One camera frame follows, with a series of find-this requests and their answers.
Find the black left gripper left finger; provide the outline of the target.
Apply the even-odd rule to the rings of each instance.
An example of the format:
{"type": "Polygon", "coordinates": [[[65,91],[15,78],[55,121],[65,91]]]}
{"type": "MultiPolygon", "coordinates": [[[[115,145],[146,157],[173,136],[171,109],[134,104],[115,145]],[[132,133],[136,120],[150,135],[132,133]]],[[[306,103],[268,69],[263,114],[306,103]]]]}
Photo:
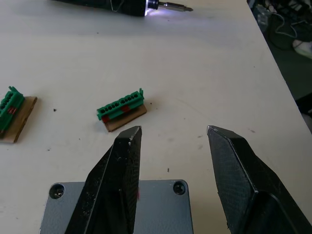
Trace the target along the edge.
{"type": "Polygon", "coordinates": [[[119,133],[88,174],[67,234],[132,234],[139,193],[142,129],[119,133]]]}

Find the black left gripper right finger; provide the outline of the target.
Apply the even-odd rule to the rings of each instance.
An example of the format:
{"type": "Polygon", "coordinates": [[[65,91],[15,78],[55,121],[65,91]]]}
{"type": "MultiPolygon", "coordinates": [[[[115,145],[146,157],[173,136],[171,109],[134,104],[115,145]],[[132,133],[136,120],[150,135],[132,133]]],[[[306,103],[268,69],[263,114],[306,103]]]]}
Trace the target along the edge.
{"type": "Polygon", "coordinates": [[[312,226],[277,174],[245,138],[207,127],[218,195],[233,234],[310,234],[312,226]]]}

